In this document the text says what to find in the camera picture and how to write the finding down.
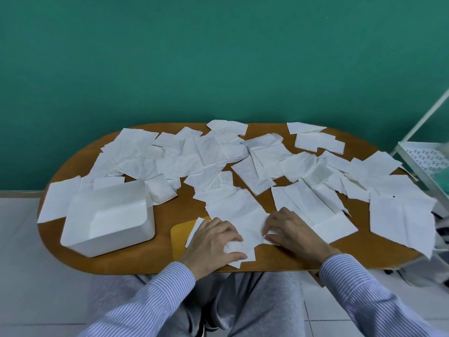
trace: shirt sleeve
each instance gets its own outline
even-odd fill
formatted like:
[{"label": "shirt sleeve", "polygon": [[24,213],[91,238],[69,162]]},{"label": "shirt sleeve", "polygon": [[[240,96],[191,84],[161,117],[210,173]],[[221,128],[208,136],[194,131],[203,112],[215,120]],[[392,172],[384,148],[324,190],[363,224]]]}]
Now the shirt sleeve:
[{"label": "shirt sleeve", "polygon": [[364,336],[448,336],[404,305],[351,255],[328,258],[320,279]]},{"label": "shirt sleeve", "polygon": [[109,311],[79,337],[152,337],[195,286],[192,272],[172,262],[126,304]]}]

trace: hand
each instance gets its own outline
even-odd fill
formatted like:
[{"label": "hand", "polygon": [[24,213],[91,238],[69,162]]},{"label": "hand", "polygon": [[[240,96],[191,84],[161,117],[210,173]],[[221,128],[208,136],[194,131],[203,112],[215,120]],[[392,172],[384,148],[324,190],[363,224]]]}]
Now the hand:
[{"label": "hand", "polygon": [[[279,229],[284,235],[267,234],[270,229]],[[277,243],[293,253],[322,264],[334,254],[341,253],[326,243],[295,212],[282,207],[268,217],[262,234],[268,241]]]},{"label": "hand", "polygon": [[248,258],[240,252],[225,253],[224,245],[229,241],[243,241],[229,221],[217,217],[210,222],[204,220],[179,262],[190,269],[195,280],[199,280],[230,262]]}]

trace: green cloth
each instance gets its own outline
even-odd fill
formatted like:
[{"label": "green cloth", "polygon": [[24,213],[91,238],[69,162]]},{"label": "green cloth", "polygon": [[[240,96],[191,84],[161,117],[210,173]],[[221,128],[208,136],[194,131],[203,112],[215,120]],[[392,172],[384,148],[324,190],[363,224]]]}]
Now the green cloth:
[{"label": "green cloth", "polygon": [[449,194],[449,168],[441,170],[433,179],[446,194]]}]

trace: shirt cuff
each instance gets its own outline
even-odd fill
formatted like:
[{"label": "shirt cuff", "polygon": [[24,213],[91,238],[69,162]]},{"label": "shirt cuff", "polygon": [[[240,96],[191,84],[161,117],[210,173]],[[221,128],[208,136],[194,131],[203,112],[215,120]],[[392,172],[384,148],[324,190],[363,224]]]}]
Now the shirt cuff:
[{"label": "shirt cuff", "polygon": [[149,284],[163,292],[174,312],[194,288],[195,277],[186,265],[175,261],[168,264]]},{"label": "shirt cuff", "polygon": [[342,303],[350,299],[356,289],[377,280],[352,255],[335,254],[323,262],[320,279]]}]

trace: wooden table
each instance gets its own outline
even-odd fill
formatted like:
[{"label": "wooden table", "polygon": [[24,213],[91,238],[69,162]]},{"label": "wooden table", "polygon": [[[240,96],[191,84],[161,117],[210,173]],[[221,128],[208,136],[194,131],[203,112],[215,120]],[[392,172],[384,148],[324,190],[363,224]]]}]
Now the wooden table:
[{"label": "wooden table", "polygon": [[[139,125],[134,128],[154,132],[177,133],[184,126],[189,126],[192,129],[201,130],[205,133],[209,131],[205,124],[199,123],[153,123]],[[250,124],[245,139],[271,132],[282,135],[284,137],[283,143],[292,153],[297,154],[302,151],[294,147],[295,135],[289,134],[285,123]],[[335,135],[336,139],[346,143],[343,157],[348,160],[351,160],[353,157],[365,159],[378,150],[370,143],[345,132],[330,128],[325,129],[323,132]],[[77,175],[87,175],[101,152],[100,148],[106,143],[113,141],[118,134],[119,132],[115,132],[106,135],[77,152],[64,163],[50,182],[63,181]],[[323,149],[319,149],[317,155],[321,153],[323,153]],[[230,164],[224,170],[231,170]],[[235,186],[247,188],[234,172],[233,179]],[[275,182],[280,186],[290,184],[285,177],[281,177],[275,180]],[[193,187],[182,184],[176,198],[154,207],[156,235],[152,240],[95,258],[87,258],[60,244],[65,218],[39,224],[39,234],[47,249],[59,261],[83,272],[116,275],[158,273],[173,261],[170,241],[172,226],[194,220],[199,216],[207,216],[204,202],[193,199],[193,195]],[[355,256],[363,266],[369,269],[400,266],[421,255],[413,249],[371,233],[369,231],[369,204],[359,200],[350,200],[341,194],[339,196],[351,214],[350,220],[359,231],[335,241],[332,243],[332,246],[344,253]],[[276,210],[270,190],[255,198],[266,212]],[[260,245],[256,247],[255,254],[257,261],[242,263],[240,271],[310,270],[318,267],[313,263],[296,258],[288,251],[277,246]],[[220,271],[230,272],[237,271],[237,269],[226,266],[220,269]]]}]

